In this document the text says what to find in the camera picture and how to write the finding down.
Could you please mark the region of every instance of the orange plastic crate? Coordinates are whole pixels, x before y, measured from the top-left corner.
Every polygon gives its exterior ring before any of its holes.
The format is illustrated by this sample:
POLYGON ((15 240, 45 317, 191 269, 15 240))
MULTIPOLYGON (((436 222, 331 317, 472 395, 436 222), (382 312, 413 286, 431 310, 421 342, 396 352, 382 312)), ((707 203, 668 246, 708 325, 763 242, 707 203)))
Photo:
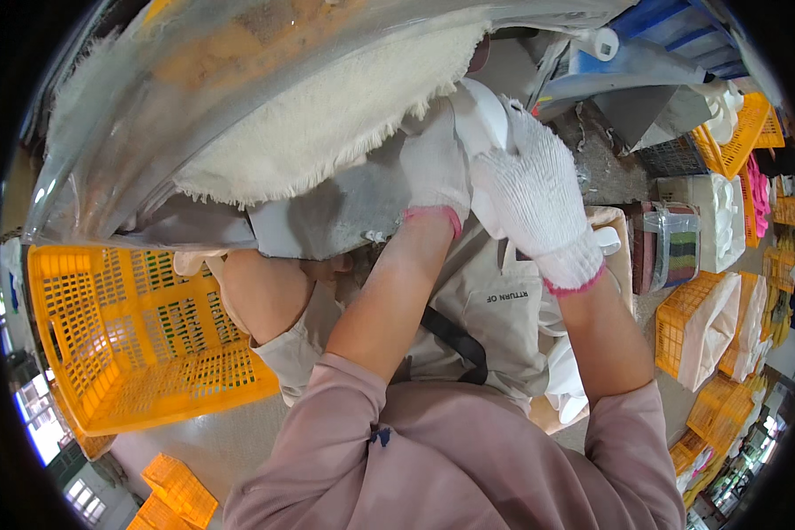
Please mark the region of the orange plastic crate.
POLYGON ((678 378, 683 348, 683 333, 689 318, 725 273, 701 270, 697 278, 680 285, 657 307, 656 365, 678 378))
POLYGON ((156 493, 151 493, 127 530, 194 530, 194 527, 175 514, 156 493))
POLYGON ((704 163, 712 171, 732 180, 748 160, 748 155, 757 143, 772 105, 759 92, 745 95, 745 103, 738 112, 739 123, 733 138, 726 145, 719 145, 710 135, 707 125, 700 125, 690 131, 698 146, 704 163))
POLYGON ((786 146, 784 139, 784 130, 780 127, 780 121, 777 119, 777 113, 774 108, 769 110, 768 115, 765 117, 763 123, 763 130, 760 132, 760 137, 757 138, 755 149, 767 148, 782 148, 786 146))
POLYGON ((68 423, 68 427, 74 433, 74 438, 79 444, 79 448, 82 449, 85 458, 90 461, 97 460, 106 454, 106 452, 109 451, 109 448, 112 447, 112 442, 115 441, 115 435, 110 434, 108 436, 88 436, 85 434, 85 431, 83 431, 82 428, 77 425, 77 421, 74 419, 74 415, 71 414, 68 406, 65 405, 65 398, 62 395, 62 391, 55 383, 55 381, 50 383, 50 394, 53 396, 53 400, 56 402, 56 407, 59 408, 59 412, 62 413, 62 417, 65 419, 65 422, 68 423))
POLYGON ((754 379, 757 378, 749 377, 746 383, 738 383, 717 372, 695 399, 686 425, 719 454, 727 453, 751 413, 750 382, 754 379))
POLYGON ((736 321, 736 334, 733 335, 733 340, 727 345, 727 350, 721 356, 718 364, 718 369, 731 377, 733 376, 733 368, 736 366, 736 359, 739 356, 739 332, 742 331, 742 323, 745 322, 748 304, 751 302, 751 294, 753 294, 753 288, 756 286, 758 278, 757 275, 743 270, 740 270, 739 274, 742 276, 742 291, 739 295, 739 318, 736 321))
POLYGON ((757 217, 753 212, 753 195, 751 191, 751 178, 745 165, 739 168, 739 178, 742 179, 742 207, 745 215, 745 246, 756 249, 760 246, 757 237, 757 217))
POLYGON ((204 266, 169 252, 31 248, 30 293, 44 351, 89 436, 156 427, 279 392, 204 266))
POLYGON ((774 247, 763 253, 763 275, 772 285, 790 294, 795 291, 795 280, 789 272, 795 267, 795 252, 774 247))
POLYGON ((772 209, 772 220, 781 225, 795 227, 795 197, 778 197, 772 209))
POLYGON ((706 446, 707 442, 705 442, 704 439, 695 434, 695 431, 687 429, 683 434, 683 438, 671 446, 671 450, 669 451, 671 461, 674 463, 675 474, 680 475, 682 472, 686 471, 686 468, 698 458, 698 455, 701 454, 701 451, 703 451, 706 446))
POLYGON ((218 508, 218 501, 186 464, 171 456, 157 454, 141 477, 175 514, 198 528, 205 528, 218 508))

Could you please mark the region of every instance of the floor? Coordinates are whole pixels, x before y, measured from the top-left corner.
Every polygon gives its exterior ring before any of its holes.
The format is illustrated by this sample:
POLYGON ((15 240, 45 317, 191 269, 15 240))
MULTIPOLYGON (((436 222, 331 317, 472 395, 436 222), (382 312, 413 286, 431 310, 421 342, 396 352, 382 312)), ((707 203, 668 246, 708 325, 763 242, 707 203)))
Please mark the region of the floor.
MULTIPOLYGON (((605 133, 603 118, 591 103, 574 110, 554 122, 563 140, 572 148, 581 174, 584 200, 587 204, 624 204, 644 200, 652 193, 653 182, 636 162, 635 156, 617 158, 605 133)), ((761 272, 762 252, 749 249, 731 270, 761 272)), ((663 289, 636 297, 636 321, 651 347, 655 341, 655 311, 672 289, 663 289)), ((682 387, 663 371, 656 369, 656 380, 666 413, 666 437, 669 445, 683 434, 695 393, 682 387)), ((130 476, 140 495, 150 489, 140 472, 159 452, 186 462, 201 482, 221 503, 236 482, 254 473, 268 458, 277 432, 286 415, 286 406, 277 395, 223 413, 192 420, 121 434, 112 452, 130 476)), ((553 435, 564 447, 583 451, 587 420, 581 420, 553 435)), ((220 524, 219 510, 212 526, 220 524)))

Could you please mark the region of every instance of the white knit glove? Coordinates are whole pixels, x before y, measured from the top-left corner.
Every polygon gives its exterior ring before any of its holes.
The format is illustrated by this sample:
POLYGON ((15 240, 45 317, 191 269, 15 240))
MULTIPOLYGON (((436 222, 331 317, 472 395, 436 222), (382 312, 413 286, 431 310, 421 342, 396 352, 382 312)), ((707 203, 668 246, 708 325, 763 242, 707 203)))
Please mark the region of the white knit glove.
POLYGON ((501 100, 517 154, 495 149, 471 162, 503 233, 538 265, 557 296, 589 288, 604 255, 586 220, 572 152, 521 103, 501 100))
POLYGON ((421 211, 441 210, 454 224, 457 238, 468 217, 471 197, 450 101, 434 100, 422 126, 424 132, 408 136, 400 153, 411 195, 404 219, 421 211))

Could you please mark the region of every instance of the person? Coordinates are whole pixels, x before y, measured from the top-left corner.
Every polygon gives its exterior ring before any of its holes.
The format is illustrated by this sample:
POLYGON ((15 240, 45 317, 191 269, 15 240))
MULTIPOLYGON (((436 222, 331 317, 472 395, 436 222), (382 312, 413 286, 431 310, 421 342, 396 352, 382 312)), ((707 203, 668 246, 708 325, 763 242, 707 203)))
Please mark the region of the person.
POLYGON ((404 143, 409 207, 347 309, 293 260, 228 256, 229 303, 292 407, 225 527, 684 526, 653 355, 604 274, 571 151, 504 101, 517 152, 466 169, 439 107, 404 143), (469 218, 469 174, 507 240, 469 218), (543 292, 559 299, 589 399, 585 455, 526 415, 548 380, 543 292), (471 363, 420 328, 428 304, 483 346, 485 384, 460 381, 471 363))

